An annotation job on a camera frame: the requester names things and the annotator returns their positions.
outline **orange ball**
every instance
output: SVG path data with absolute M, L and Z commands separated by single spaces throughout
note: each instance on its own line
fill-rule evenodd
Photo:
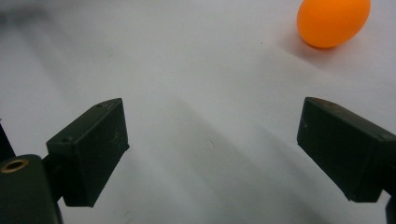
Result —
M 370 0 L 304 0 L 297 28 L 309 45 L 332 48 L 358 33 L 369 17 L 370 7 Z

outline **white table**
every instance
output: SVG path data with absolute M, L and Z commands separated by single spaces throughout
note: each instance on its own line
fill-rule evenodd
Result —
M 386 223 L 296 144 L 305 96 L 396 133 L 396 2 L 331 50 L 299 38 L 301 1 L 54 0 L 3 6 L 0 117 L 17 154 L 121 97 L 132 150 L 65 224 Z

